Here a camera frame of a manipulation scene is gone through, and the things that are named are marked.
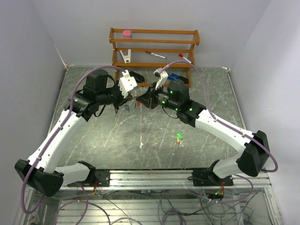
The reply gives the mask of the grey keyring disc with rings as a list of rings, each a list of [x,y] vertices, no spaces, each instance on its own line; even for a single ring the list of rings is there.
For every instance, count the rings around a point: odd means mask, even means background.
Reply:
[[[130,111],[132,110],[132,109],[135,109],[135,108],[137,108],[137,100],[136,101],[131,101],[131,102],[128,102],[128,104],[127,105],[129,105],[130,106]]]

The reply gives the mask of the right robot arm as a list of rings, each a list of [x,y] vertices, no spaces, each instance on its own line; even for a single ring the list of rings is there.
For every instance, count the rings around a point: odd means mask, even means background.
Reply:
[[[213,134],[237,151],[235,156],[217,160],[209,167],[206,178],[211,185],[218,185],[223,178],[237,173],[256,177],[269,158],[264,132],[247,131],[210,114],[207,107],[191,100],[189,89],[181,80],[170,81],[166,91],[154,84],[137,101],[149,109],[160,105],[174,110],[181,122]]]

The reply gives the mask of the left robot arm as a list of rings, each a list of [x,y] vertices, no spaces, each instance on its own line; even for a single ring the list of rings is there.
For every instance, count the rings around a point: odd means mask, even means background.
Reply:
[[[52,197],[64,185],[79,181],[91,186],[95,182],[96,169],[91,164],[79,161],[57,167],[57,163],[76,130],[86,124],[100,106],[114,105],[118,109],[131,99],[130,92],[137,88],[137,82],[128,70],[121,71],[122,77],[110,88],[106,85],[112,76],[105,67],[94,68],[79,80],[58,122],[40,147],[27,160],[20,159],[15,164],[25,186]]]

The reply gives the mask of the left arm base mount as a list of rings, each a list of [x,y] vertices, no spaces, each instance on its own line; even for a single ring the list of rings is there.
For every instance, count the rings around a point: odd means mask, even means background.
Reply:
[[[110,186],[110,171],[109,170],[96,170],[94,176],[94,187],[109,187]]]

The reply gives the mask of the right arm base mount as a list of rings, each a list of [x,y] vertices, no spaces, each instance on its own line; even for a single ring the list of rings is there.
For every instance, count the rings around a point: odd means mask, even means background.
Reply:
[[[192,171],[192,175],[187,178],[193,182],[194,187],[208,187],[208,186],[233,186],[232,176],[219,178],[212,171],[207,169],[196,169]]]

